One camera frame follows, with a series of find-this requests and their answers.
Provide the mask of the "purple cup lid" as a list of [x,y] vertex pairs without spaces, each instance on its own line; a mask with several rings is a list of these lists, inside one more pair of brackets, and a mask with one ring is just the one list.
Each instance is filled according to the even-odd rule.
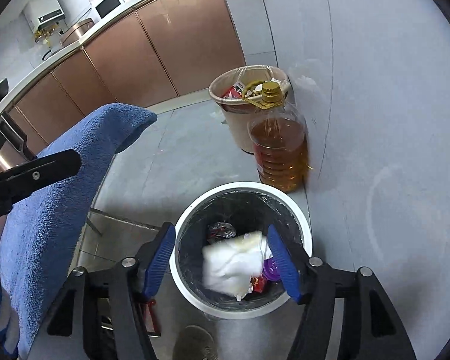
[[262,275],[271,282],[281,281],[280,270],[277,267],[274,258],[267,258],[262,265]]

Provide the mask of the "copper steel kettle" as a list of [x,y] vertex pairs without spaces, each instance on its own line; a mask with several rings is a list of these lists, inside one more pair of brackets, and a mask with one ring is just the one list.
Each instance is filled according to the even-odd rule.
[[7,114],[0,116],[0,169],[9,170],[25,162],[33,161],[36,155],[27,146],[27,135]]

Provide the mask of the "copper rectangular pot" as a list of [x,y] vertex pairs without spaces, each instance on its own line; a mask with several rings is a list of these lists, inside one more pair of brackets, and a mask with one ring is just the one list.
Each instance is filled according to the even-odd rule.
[[82,35],[94,26],[94,24],[95,23],[91,18],[80,20],[66,30],[65,33],[63,33],[60,39],[61,45],[63,47],[67,47],[68,45],[78,41]]

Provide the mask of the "white black-lined trash bin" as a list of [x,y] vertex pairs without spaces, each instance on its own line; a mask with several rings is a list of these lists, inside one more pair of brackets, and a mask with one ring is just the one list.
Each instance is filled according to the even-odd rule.
[[219,320],[262,317],[289,300],[266,269],[270,226],[311,253],[310,226],[289,195],[265,184],[235,182],[196,198],[178,218],[170,272],[195,308]]

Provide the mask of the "white water heater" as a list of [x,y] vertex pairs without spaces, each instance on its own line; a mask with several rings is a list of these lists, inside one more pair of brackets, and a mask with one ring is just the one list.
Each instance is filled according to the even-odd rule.
[[37,33],[65,18],[58,0],[29,0],[22,10],[32,33]]

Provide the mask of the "small red clear wrapper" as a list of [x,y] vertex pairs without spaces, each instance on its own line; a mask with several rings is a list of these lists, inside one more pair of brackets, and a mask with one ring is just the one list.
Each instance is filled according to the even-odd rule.
[[266,287],[267,279],[263,275],[259,277],[252,277],[250,285],[253,293],[263,293]]

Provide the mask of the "brown kitchen cabinets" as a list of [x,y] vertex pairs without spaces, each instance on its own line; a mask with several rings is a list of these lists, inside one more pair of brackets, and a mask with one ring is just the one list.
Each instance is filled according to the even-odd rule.
[[130,0],[0,101],[38,152],[97,108],[150,107],[206,89],[245,62],[226,0]]

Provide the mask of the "beige trash bin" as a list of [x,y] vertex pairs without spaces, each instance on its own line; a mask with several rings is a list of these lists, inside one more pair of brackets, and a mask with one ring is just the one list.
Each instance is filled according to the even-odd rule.
[[250,83],[275,80],[280,84],[283,96],[293,102],[293,90],[289,77],[278,67],[249,65],[224,72],[209,85],[209,96],[220,107],[235,144],[246,153],[254,153],[254,145],[248,132],[248,122],[256,107],[241,94]]

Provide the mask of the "white tissue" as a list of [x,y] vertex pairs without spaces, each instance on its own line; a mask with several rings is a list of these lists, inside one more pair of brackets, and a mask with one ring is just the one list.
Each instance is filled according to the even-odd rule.
[[241,301],[252,293],[250,280],[262,275],[263,262],[272,252],[257,231],[204,246],[202,256],[204,287]]

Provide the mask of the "clear red plastic wrapper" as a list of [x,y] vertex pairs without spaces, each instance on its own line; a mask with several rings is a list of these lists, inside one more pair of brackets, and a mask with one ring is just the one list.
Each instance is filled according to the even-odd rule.
[[207,242],[214,244],[236,237],[237,232],[230,223],[217,222],[207,228]]

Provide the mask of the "blue towel table cover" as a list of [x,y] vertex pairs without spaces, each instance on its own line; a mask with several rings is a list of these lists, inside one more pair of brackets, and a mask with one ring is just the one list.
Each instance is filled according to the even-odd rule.
[[72,149],[81,158],[77,175],[34,192],[13,206],[0,242],[1,283],[19,321],[17,353],[26,359],[40,324],[67,277],[76,245],[114,155],[156,122],[139,106],[102,106],[39,153]]

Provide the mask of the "white microwave oven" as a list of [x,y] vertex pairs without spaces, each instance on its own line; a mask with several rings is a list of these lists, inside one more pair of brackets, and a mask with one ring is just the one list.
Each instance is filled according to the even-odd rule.
[[115,8],[122,5],[121,0],[99,0],[95,6],[98,16],[103,19],[111,13]]

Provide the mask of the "cooking oil bottle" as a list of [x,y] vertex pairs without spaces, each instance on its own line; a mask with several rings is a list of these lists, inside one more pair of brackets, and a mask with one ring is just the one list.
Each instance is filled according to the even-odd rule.
[[303,185],[309,171],[305,118],[285,98],[279,82],[257,81],[251,89],[258,90],[257,99],[244,100],[255,107],[247,129],[259,179],[290,193]]

